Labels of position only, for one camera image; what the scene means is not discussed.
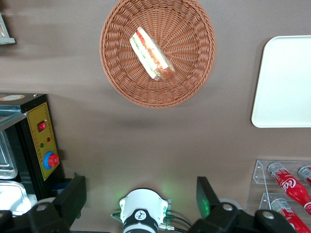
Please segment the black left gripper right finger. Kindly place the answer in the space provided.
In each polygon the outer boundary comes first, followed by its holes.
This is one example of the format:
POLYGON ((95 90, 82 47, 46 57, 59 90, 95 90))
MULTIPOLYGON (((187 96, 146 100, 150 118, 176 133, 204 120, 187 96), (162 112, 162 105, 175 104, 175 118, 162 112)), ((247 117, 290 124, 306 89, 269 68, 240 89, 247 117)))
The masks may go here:
POLYGON ((195 223, 197 233, 242 233, 240 210, 230 202, 221 202, 206 177, 198 177, 196 200, 201 219, 195 223))

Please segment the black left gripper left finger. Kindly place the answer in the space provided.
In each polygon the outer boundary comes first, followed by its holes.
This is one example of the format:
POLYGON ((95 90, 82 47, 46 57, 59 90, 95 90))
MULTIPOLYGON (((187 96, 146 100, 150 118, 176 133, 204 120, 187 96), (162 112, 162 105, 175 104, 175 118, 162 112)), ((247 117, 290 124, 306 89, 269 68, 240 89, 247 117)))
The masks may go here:
POLYGON ((86 178, 77 176, 53 201, 41 201, 30 210, 31 232, 69 233, 86 203, 86 178))

